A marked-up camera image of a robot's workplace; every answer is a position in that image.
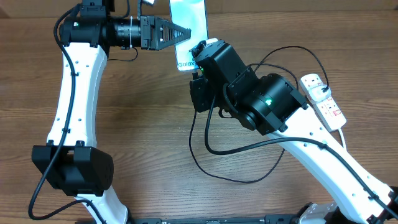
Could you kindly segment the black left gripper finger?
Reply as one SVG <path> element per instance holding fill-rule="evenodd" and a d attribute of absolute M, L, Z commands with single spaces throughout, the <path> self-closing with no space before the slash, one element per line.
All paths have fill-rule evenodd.
<path fill-rule="evenodd" d="M 171 40 L 157 39 L 155 41 L 155 50 L 162 50 L 162 49 L 165 49 L 172 45 L 175 45 L 177 43 L 183 42 L 185 40 L 186 40 L 186 38 L 183 38 L 183 37 L 179 37 L 179 38 L 171 39 Z"/>
<path fill-rule="evenodd" d="M 187 40 L 191 38 L 191 30 L 174 24 L 160 17 L 155 18 L 155 31 L 162 40 Z"/>

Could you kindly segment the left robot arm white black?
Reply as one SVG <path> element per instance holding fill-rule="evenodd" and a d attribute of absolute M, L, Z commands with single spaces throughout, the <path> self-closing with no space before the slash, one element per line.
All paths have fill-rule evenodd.
<path fill-rule="evenodd" d="M 41 182 L 73 197 L 94 223 L 132 223 L 113 189 L 113 158 L 97 148 L 96 109 L 111 47 L 161 50 L 191 36 L 160 17 L 114 15 L 113 1 L 83 1 L 64 13 L 53 34 L 63 55 L 63 77 L 52 128 L 32 149 Z"/>

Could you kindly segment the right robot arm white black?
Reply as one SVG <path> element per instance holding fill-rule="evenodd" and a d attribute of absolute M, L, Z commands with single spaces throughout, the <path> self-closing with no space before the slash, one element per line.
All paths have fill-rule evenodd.
<path fill-rule="evenodd" d="M 287 223 L 383 223 L 397 218 L 397 189 L 366 171 L 317 118 L 297 86 L 271 73 L 258 77 L 223 40 L 191 53 L 201 73 L 190 94 L 196 112 L 229 113 L 244 128 L 289 151 L 322 184 L 332 202 L 309 203 Z"/>

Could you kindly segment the blue Galaxy smartphone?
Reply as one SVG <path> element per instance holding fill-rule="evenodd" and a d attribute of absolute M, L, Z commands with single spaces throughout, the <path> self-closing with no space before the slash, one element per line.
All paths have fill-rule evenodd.
<path fill-rule="evenodd" d="M 175 45 L 177 69 L 195 70 L 198 66 L 189 50 L 208 39 L 205 0 L 170 0 L 169 4 L 172 22 L 191 31 L 189 39 Z"/>

